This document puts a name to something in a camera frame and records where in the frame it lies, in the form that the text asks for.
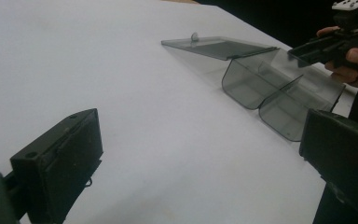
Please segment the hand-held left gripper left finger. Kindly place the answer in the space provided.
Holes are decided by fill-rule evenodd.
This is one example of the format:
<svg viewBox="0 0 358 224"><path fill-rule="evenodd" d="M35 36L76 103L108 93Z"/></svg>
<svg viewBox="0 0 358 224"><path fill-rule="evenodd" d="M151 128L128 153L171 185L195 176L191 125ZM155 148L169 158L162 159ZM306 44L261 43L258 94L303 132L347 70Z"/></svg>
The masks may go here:
<svg viewBox="0 0 358 224"><path fill-rule="evenodd" d="M60 121L10 158L14 176L28 193L34 224L62 224L101 164L98 110Z"/></svg>

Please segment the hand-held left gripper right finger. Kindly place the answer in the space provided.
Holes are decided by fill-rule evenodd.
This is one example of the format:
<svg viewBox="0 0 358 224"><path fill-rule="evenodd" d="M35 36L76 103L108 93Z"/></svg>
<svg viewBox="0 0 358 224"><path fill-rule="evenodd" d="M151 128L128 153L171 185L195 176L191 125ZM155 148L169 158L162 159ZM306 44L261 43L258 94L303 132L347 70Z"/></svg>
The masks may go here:
<svg viewBox="0 0 358 224"><path fill-rule="evenodd" d="M317 170L336 200L358 214L358 123L311 109L299 154Z"/></svg>

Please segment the clear grey compartment box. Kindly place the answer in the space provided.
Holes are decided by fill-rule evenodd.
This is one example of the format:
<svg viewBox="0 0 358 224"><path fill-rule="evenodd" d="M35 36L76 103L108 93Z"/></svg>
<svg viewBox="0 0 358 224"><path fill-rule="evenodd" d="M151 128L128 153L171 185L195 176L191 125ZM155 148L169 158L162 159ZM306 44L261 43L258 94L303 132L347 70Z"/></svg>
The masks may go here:
<svg viewBox="0 0 358 224"><path fill-rule="evenodd" d="M334 109L345 86L286 50L228 37L163 40L163 46L228 61L221 85L239 105L256 110L275 133L298 142L308 111Z"/></svg>

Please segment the white table cover sheet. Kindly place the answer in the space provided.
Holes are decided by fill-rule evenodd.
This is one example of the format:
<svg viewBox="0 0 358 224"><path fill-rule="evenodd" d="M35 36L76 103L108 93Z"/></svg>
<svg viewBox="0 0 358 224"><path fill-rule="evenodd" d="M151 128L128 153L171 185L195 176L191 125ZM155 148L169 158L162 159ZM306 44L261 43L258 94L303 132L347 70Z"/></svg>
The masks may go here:
<svg viewBox="0 0 358 224"><path fill-rule="evenodd" d="M0 0L0 172L65 117L99 113L103 158L66 224L311 224L298 146L227 97L227 63L166 39L275 39L219 7Z"/></svg>

